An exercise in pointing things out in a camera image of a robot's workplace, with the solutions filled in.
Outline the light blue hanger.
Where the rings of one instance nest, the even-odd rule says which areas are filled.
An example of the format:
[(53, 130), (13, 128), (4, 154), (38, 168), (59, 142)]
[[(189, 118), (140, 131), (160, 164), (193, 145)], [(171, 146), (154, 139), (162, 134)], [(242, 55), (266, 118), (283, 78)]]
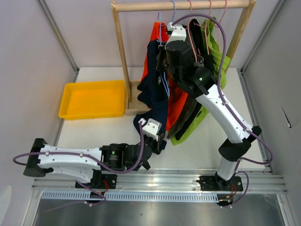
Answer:
[(175, 18), (175, 14), (176, 14), (176, 4), (174, 2), (174, 0), (171, 0), (172, 4), (173, 4), (173, 15), (172, 15), (172, 19), (171, 22), (174, 22), (174, 18)]
[[(158, 16), (157, 19), (159, 20), (159, 47), (162, 47), (162, 16), (161, 16), (161, 12), (158, 12)], [(168, 79), (166, 77), (165, 72), (160, 72), (160, 77), (161, 77), (161, 81), (163, 83), (163, 86), (165, 88), (165, 92), (167, 97), (170, 97), (170, 90), (169, 90), (169, 84), (168, 84)]]

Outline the orange mesh shorts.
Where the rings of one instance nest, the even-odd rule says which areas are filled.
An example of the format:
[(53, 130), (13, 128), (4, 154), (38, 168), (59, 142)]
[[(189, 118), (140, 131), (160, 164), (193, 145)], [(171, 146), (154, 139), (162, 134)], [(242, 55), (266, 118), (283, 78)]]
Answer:
[[(150, 41), (158, 40), (159, 41), (159, 22), (155, 22), (152, 28), (150, 35)], [(162, 23), (162, 43), (168, 40), (168, 35), (166, 33), (166, 25)], [(170, 97), (168, 98), (168, 107), (167, 107), (167, 123), (166, 131), (169, 131), (173, 124), (177, 121), (182, 108), (185, 104), (187, 93), (182, 91), (177, 84), (172, 80), (168, 73), (165, 73), (168, 79)]]

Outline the navy blue shorts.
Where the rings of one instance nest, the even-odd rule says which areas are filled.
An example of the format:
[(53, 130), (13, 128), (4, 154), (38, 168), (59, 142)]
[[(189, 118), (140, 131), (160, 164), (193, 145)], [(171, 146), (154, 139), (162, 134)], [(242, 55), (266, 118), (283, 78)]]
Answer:
[(147, 54), (144, 61), (143, 75), (137, 90), (140, 91), (137, 99), (146, 104), (150, 110), (146, 113), (137, 114), (133, 124), (139, 130), (139, 120), (155, 120), (161, 124), (157, 133), (158, 140), (165, 136), (167, 123), (168, 96), (166, 84), (162, 79), (161, 73), (156, 70), (157, 55), (159, 54), (159, 41), (152, 40), (148, 43)]

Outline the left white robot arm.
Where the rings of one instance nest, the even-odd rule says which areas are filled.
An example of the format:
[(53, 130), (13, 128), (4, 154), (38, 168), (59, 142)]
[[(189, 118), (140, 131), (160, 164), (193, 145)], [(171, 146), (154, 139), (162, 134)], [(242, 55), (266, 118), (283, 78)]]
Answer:
[(152, 154), (159, 155), (167, 142), (163, 136), (155, 140), (147, 135), (143, 141), (103, 145), (87, 149), (67, 149), (49, 145), (44, 139), (36, 138), (23, 174), (42, 178), (47, 174), (66, 176), (91, 188), (102, 188), (102, 171), (126, 174), (140, 167), (150, 169), (148, 160)]

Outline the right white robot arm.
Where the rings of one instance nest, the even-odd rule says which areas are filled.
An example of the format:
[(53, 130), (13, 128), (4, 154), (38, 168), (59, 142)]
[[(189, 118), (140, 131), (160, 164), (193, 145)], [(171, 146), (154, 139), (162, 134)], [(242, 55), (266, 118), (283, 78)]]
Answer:
[(239, 159), (260, 135), (260, 127), (247, 123), (233, 108), (213, 73), (195, 62), (188, 42), (164, 42), (159, 47), (157, 61), (157, 70), (167, 70), (177, 86), (205, 107), (226, 133), (227, 139), (218, 149), (222, 158), (214, 183), (220, 190), (227, 189), (231, 186)]

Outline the black shorts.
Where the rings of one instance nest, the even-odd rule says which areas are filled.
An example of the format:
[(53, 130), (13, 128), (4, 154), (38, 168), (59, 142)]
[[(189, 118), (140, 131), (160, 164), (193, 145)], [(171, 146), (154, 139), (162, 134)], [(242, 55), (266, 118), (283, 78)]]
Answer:
[[(189, 23), (190, 33), (192, 35), (195, 49), (199, 55), (204, 58), (204, 66), (214, 74), (214, 60), (212, 55), (208, 55), (205, 51), (205, 38), (202, 35), (201, 27), (197, 19), (192, 19)], [(172, 136), (172, 142), (174, 145), (184, 142), (196, 127), (203, 121), (208, 114), (208, 110), (197, 102), (195, 110), (190, 118), (185, 122), (184, 127)]]

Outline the dark olive shorts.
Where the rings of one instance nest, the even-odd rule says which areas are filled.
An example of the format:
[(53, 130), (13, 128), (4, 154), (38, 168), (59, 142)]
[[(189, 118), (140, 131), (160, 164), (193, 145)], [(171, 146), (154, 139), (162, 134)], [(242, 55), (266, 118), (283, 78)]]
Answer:
[(177, 121), (173, 124), (168, 132), (167, 139), (171, 139), (173, 135), (178, 133), (184, 127), (185, 122), (192, 115), (196, 105), (197, 101), (191, 95), (188, 95)]

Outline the lime green shorts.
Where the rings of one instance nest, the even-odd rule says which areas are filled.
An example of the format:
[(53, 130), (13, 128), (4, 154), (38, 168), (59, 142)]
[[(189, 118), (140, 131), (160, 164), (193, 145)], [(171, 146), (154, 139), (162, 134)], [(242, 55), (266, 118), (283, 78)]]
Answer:
[[(222, 60), (222, 52), (212, 34), (214, 22), (204, 21), (203, 24), (200, 25), (197, 19), (192, 19), (189, 27), (196, 50), (204, 58), (205, 67), (213, 72), (214, 76), (217, 78)], [(209, 111), (204, 106), (200, 103), (196, 103), (194, 111), (185, 121), (180, 131), (171, 136), (171, 143), (174, 146), (183, 143), (204, 120), (208, 113)]]

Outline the wooden clothes rack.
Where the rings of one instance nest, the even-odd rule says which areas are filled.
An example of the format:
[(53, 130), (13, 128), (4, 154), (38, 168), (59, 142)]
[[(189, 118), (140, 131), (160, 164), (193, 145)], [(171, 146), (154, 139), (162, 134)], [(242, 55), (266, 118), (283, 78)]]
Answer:
[(119, 19), (120, 12), (144, 12), (144, 11), (169, 11), (169, 10), (189, 10), (189, 9), (231, 9), (231, 8), (241, 8), (242, 13), (238, 20), (237, 26), (235, 28), (234, 34), (232, 36), (230, 45), (227, 49), (226, 56), (233, 58), (239, 42), (242, 38), (243, 32), (249, 21), (253, 8), (256, 4), (254, 0), (214, 0), (212, 3), (210, 1), (195, 1), (189, 3), (188, 1), (179, 1), (176, 3), (172, 2), (147, 2), (147, 3), (122, 3), (119, 4), (115, 0), (111, 1), (111, 11), (113, 16), (113, 21), (115, 25), (115, 31), (117, 36), (118, 48), (120, 59), (122, 63), (122, 69), (124, 74), (124, 80), (127, 89), (127, 101), (125, 115), (134, 116), (138, 113), (145, 113), (149, 111), (146, 104), (137, 100), (138, 81), (130, 81), (127, 60), (124, 48), (124, 42), (121, 31), (121, 24)]

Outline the yellow plastic tray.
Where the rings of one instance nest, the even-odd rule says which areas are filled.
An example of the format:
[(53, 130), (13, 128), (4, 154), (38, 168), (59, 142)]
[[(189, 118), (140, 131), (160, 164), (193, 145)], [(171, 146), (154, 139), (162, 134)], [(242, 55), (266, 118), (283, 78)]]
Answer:
[(68, 83), (58, 116), (65, 120), (122, 117), (126, 97), (123, 80)]

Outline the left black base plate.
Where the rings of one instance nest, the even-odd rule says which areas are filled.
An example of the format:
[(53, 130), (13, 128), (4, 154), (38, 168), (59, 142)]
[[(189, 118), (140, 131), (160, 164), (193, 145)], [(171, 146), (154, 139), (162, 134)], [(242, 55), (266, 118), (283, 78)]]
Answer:
[(117, 175), (116, 174), (95, 174), (89, 183), (83, 183), (91, 189), (116, 189)]

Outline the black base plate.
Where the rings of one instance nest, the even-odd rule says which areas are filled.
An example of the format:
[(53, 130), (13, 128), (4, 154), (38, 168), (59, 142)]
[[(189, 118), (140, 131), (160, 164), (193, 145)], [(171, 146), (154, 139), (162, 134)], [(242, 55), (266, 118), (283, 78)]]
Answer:
[(232, 188), (236, 191), (242, 192), (243, 185), (241, 177), (233, 176), (230, 180), (226, 181), (219, 177), (214, 176), (200, 176), (197, 180), (199, 183), (201, 191), (227, 191), (230, 192)]
[(116, 189), (117, 175), (116, 174), (95, 174), (89, 183), (83, 183), (91, 189)]

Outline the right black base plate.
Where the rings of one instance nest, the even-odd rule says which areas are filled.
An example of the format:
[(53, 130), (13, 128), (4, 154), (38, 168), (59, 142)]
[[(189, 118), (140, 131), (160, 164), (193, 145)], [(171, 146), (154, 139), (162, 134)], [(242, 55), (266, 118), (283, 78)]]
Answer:
[(201, 191), (227, 191), (230, 192), (232, 188), (236, 191), (242, 192), (243, 185), (241, 177), (233, 176), (230, 180), (226, 181), (219, 177), (214, 176), (200, 176), (197, 180), (199, 183)]

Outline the aluminium mounting rail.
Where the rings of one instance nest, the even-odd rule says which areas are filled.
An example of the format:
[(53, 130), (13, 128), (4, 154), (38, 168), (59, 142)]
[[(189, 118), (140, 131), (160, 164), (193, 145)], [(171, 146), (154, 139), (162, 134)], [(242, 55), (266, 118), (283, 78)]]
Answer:
[[(192, 193), (199, 192), (200, 185), (196, 182), (199, 176), (210, 176), (214, 169), (199, 170), (139, 170), (128, 174), (117, 175), (118, 192), (162, 192)], [(270, 170), (247, 172), (249, 176), (249, 194), (287, 194), (288, 189), (284, 177), (274, 175)], [(32, 190), (75, 190), (75, 181), (60, 176), (47, 175), (36, 178)]]

